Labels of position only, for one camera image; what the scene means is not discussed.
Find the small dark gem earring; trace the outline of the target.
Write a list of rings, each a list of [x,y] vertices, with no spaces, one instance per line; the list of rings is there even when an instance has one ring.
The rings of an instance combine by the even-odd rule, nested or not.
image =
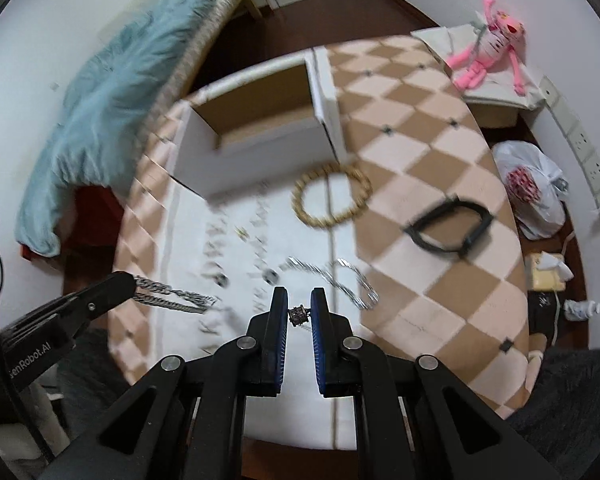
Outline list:
[[[291,325],[294,327],[306,324],[310,320],[310,311],[303,307],[302,304],[288,310],[288,318]]]

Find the white printed paper bag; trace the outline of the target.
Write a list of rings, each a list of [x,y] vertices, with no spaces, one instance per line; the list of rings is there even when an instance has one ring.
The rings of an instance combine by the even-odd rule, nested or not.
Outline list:
[[[287,264],[295,258],[324,268],[336,258],[332,236],[308,228],[292,211],[292,186],[261,183],[208,204],[188,188],[171,184],[158,236],[156,279],[211,296],[215,303],[204,314],[155,311],[150,321],[153,361],[170,354],[186,360],[210,356],[242,336],[253,316],[268,310],[277,286],[286,289],[291,307],[307,307],[312,290],[324,288],[332,310],[358,320],[358,309],[321,275]],[[245,433],[298,448],[354,449],[353,402],[325,399],[318,391],[309,326],[288,330],[282,392],[274,399],[248,399]]]

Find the checkered brown pink tablecloth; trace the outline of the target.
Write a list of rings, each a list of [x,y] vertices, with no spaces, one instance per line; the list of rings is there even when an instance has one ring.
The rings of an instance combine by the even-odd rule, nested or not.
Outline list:
[[[502,417],[529,399],[539,364],[530,358],[524,257],[512,208],[486,140],[424,44],[391,36],[325,47],[344,142],[372,195],[358,217],[325,231],[333,290],[358,309],[353,331],[392,356],[428,353]],[[114,265],[156,279],[166,171],[185,107],[148,140],[122,219]],[[136,382],[150,357],[151,315],[134,301],[109,317],[109,347]]]

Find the tissue box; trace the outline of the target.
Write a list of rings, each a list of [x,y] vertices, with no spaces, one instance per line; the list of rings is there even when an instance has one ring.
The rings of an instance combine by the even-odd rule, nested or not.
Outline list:
[[[524,259],[527,286],[532,292],[563,292],[573,273],[563,255],[532,252]]]

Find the teal blanket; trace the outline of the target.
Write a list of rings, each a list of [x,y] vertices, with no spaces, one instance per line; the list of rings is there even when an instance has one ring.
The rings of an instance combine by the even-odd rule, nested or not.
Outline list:
[[[151,107],[214,0],[144,0],[67,87],[16,217],[17,242],[59,255],[58,228],[81,186],[129,194]]]

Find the white cardboard box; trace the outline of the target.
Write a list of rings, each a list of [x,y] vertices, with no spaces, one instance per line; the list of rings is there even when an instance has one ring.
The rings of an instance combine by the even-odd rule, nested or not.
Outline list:
[[[317,47],[199,90],[176,130],[168,171],[214,200],[348,158],[328,51]]]

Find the white plastic bottle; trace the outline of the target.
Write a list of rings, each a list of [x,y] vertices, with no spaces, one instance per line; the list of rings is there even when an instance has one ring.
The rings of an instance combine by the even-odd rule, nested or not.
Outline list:
[[[587,321],[594,315],[600,314],[600,303],[593,300],[574,301],[566,300],[564,303],[565,318],[571,322]]]

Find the dark fuzzy stool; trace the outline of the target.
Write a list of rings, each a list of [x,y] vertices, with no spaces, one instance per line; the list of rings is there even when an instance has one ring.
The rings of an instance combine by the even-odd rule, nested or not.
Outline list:
[[[560,478],[600,480],[600,349],[547,350],[529,400],[507,422]]]

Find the white plastic bag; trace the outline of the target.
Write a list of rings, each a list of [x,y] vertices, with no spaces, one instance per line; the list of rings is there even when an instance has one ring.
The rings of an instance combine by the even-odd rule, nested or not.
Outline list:
[[[528,142],[495,144],[492,155],[522,234],[528,240],[554,236],[566,221],[569,184],[562,170]]]

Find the white cloth on box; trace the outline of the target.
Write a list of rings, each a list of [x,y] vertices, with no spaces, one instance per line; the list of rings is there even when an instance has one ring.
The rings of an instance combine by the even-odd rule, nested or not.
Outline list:
[[[452,54],[472,46],[481,35],[481,29],[482,26],[477,22],[471,22],[455,27],[419,29],[412,32],[412,36],[426,44],[437,58],[445,61]],[[524,96],[518,96],[514,90],[514,73],[509,58],[502,58],[486,73],[486,78],[479,87],[465,91],[465,100],[469,103],[535,110],[545,102],[545,98],[527,67],[519,63],[519,69],[526,87]]]

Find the white power strip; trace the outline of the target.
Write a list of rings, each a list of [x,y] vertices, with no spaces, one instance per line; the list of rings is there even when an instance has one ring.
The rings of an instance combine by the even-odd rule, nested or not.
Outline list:
[[[588,187],[595,200],[597,215],[600,217],[600,156],[583,128],[582,122],[577,118],[577,114],[571,109],[553,81],[547,76],[543,76],[539,88],[544,96],[546,108],[552,114],[554,122],[566,139],[586,182],[588,182]]]

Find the bed mattress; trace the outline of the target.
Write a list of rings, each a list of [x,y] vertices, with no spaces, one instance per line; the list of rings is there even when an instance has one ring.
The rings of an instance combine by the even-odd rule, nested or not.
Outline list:
[[[189,40],[181,59],[166,84],[158,93],[154,106],[151,107],[138,138],[146,141],[151,133],[157,133],[170,118],[172,108],[189,94],[204,59],[213,46],[215,39],[226,25],[242,0],[214,0],[209,14]]]

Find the pink panther plush toy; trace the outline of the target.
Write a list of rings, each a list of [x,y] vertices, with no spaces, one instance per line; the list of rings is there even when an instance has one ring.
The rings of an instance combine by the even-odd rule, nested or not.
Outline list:
[[[486,27],[475,42],[462,52],[455,53],[445,63],[451,70],[464,67],[464,73],[454,79],[460,92],[478,88],[488,71],[502,58],[508,58],[514,76],[514,90],[518,96],[527,93],[520,72],[518,48],[524,42],[524,24],[502,10],[494,9],[495,0],[483,0]]]

